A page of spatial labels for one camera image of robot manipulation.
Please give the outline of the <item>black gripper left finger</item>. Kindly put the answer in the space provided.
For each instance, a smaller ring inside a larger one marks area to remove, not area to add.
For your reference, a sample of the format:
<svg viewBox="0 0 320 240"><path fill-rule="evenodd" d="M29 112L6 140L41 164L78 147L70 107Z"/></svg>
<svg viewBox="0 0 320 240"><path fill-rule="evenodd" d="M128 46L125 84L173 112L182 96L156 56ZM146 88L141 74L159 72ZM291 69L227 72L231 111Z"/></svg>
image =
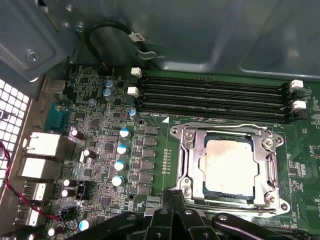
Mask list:
<svg viewBox="0 0 320 240"><path fill-rule="evenodd" d="M72 236L73 240L172 240L174 190L162 194L162 206L142 216L126 211Z"/></svg>

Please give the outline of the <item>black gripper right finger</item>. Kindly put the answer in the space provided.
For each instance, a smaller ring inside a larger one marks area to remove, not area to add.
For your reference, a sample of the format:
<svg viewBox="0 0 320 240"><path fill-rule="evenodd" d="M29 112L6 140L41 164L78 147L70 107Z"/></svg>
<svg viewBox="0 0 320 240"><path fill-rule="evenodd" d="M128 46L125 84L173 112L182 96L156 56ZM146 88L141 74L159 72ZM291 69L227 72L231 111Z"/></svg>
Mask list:
<svg viewBox="0 0 320 240"><path fill-rule="evenodd" d="M272 230L235 215L221 212L212 219L187 208L181 190L173 191L173 236L183 240L318 240L303 230Z"/></svg>

